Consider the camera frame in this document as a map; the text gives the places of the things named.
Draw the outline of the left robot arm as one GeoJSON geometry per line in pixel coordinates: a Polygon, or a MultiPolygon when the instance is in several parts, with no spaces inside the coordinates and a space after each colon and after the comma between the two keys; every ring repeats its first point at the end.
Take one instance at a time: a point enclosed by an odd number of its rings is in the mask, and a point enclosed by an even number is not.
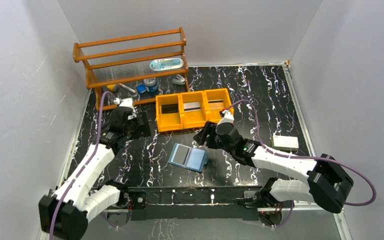
{"type": "Polygon", "coordinates": [[[150,135],[148,115],[135,110],[131,97],[116,98],[114,103],[116,108],[108,124],[98,126],[94,142],[77,168],[54,193],[43,196],[38,203],[41,229],[51,240],[80,240],[91,220],[107,208],[131,205],[128,186],[118,181],[109,180],[92,192],[101,172],[127,141],[150,135]]]}

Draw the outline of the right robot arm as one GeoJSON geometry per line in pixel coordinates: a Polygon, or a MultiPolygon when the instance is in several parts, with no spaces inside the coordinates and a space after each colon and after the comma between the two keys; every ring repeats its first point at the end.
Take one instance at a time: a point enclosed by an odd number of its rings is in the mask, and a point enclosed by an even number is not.
{"type": "Polygon", "coordinates": [[[219,123],[207,121],[193,139],[200,146],[227,152],[241,165],[290,177],[289,180],[271,177],[260,191],[244,196],[243,206],[273,207],[286,201],[303,201],[315,203],[330,213],[342,211],[354,181],[333,159],[313,160],[264,146],[242,137],[233,121],[231,113],[226,113],[219,123]]]}

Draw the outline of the orange card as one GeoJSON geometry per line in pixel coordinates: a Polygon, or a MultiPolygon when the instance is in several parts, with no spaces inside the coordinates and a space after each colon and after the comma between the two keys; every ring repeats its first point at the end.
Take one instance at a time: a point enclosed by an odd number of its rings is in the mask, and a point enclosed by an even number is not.
{"type": "Polygon", "coordinates": [[[210,110],[224,109],[225,103],[223,100],[209,100],[208,107],[210,110]]]}

